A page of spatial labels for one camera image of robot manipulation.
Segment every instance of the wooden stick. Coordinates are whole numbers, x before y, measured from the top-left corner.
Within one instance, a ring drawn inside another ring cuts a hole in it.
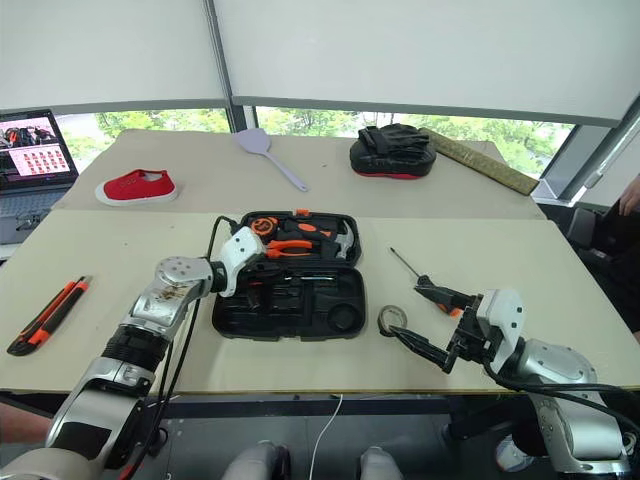
[[[429,135],[436,150],[447,157],[459,162],[477,172],[492,178],[496,182],[515,190],[523,195],[529,195],[538,186],[538,180],[520,173],[504,163],[501,163],[484,153],[462,145],[455,140],[440,135],[428,128],[421,128],[422,133]]]

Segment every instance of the robotic arm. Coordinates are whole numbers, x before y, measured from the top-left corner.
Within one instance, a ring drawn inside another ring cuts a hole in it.
[[[223,245],[219,261],[161,261],[153,282],[60,407],[46,448],[17,458],[0,478],[90,480],[105,468],[122,467],[134,447],[143,400],[189,305],[211,292],[233,295],[238,273],[264,251],[259,237],[244,227]]]
[[[449,310],[463,310],[449,345],[442,350],[405,328],[385,323],[380,332],[397,337],[413,352],[449,373],[457,358],[482,364],[489,376],[507,388],[527,391],[554,469],[564,477],[597,475],[619,478],[630,475],[630,466],[616,420],[592,407],[544,395],[553,384],[592,384],[596,371],[589,361],[570,347],[550,345],[520,337],[525,321],[522,300],[514,290],[490,290],[469,296],[435,285],[416,285],[415,290]],[[597,405],[605,404],[597,391],[567,389],[571,395]]]

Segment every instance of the red canvas sneaker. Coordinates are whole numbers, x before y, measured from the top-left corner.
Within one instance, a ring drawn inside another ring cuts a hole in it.
[[[177,196],[178,190],[166,170],[134,170],[96,188],[96,198],[114,207],[170,202]]]

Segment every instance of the tree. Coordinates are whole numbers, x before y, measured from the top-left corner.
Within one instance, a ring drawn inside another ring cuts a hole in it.
[[[69,153],[71,153],[71,158],[76,164],[80,165],[91,163],[112,143],[108,139],[77,136],[69,131],[63,131],[62,136],[65,139]]]
[[[511,167],[533,175],[542,173],[573,127],[527,120],[440,115],[404,115],[402,122],[427,127],[456,140],[492,141]]]
[[[196,130],[224,133],[229,122],[222,109],[147,110],[97,113],[100,130],[115,139],[128,128],[144,130]]]
[[[357,112],[268,108],[258,110],[260,126],[273,135],[342,136],[357,130]]]

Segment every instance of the spatula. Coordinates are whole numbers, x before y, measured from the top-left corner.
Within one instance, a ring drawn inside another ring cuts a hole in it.
[[[280,161],[269,153],[269,147],[271,146],[271,139],[269,135],[261,128],[250,128],[238,133],[234,133],[233,139],[238,145],[244,148],[249,153],[255,153],[256,155],[262,155],[267,157],[271,162],[280,169],[282,173],[303,192],[309,190],[309,187],[300,180],[296,175],[284,166]]]

